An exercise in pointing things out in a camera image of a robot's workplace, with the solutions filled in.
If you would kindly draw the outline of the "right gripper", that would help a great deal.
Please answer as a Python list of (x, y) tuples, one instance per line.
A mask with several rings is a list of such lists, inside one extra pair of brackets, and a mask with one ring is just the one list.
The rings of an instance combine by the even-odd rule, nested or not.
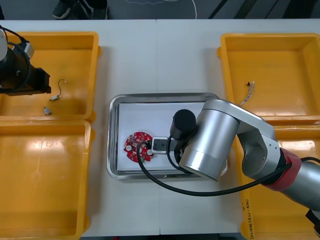
[(166, 144), (167, 152), (183, 152), (186, 145), (185, 140), (168, 139)]

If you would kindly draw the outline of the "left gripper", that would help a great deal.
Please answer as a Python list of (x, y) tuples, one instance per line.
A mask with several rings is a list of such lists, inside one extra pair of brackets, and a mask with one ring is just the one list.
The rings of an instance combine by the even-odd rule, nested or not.
[(35, 94), (50, 94), (51, 87), (49, 86), (50, 75), (42, 68), (31, 67), (27, 82), (20, 88), (18, 86), (26, 79), (28, 70), (14, 70), (0, 72), (0, 89), (1, 94), (8, 96), (22, 96)]

